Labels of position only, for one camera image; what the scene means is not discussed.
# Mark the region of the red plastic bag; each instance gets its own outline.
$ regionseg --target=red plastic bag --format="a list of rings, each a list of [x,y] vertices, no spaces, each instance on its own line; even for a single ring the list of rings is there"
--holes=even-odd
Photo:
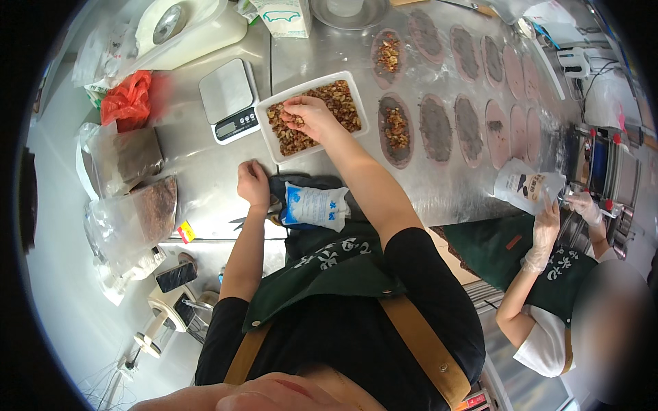
[[[142,128],[151,113],[150,86],[151,73],[146,70],[126,77],[101,101],[101,124],[106,126],[116,120],[119,133]]]

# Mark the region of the digital kitchen scale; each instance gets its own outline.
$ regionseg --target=digital kitchen scale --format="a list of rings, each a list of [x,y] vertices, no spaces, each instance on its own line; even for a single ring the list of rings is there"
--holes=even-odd
[[[199,82],[201,100],[215,140],[229,144],[261,129],[254,106],[259,102],[251,64],[227,62]]]

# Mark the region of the green apron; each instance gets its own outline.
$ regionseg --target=green apron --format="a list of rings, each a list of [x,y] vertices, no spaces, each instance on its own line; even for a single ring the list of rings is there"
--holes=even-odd
[[[243,332],[311,295],[387,297],[407,291],[397,277],[384,273],[379,236],[369,223],[348,222],[340,233],[317,228],[296,234],[303,256],[261,280]]]
[[[532,247],[534,217],[529,214],[444,226],[445,237],[461,260],[480,278],[506,291]],[[593,258],[557,245],[526,304],[542,308],[570,327],[580,284],[598,264]]]

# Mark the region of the milk carton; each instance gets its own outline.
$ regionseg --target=milk carton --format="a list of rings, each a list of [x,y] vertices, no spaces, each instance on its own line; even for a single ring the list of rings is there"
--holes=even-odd
[[[309,0],[251,0],[273,37],[303,37],[311,33]]]

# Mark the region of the white t-shirt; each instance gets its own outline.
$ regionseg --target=white t-shirt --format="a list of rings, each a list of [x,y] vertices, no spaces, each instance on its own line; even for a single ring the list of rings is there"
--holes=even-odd
[[[598,261],[616,259],[615,250],[610,248]],[[560,317],[529,304],[523,306],[522,312],[531,316],[536,324],[514,354],[514,359],[545,377],[557,377],[562,373],[567,359],[564,322]],[[575,367],[576,362],[572,361],[569,370]]]

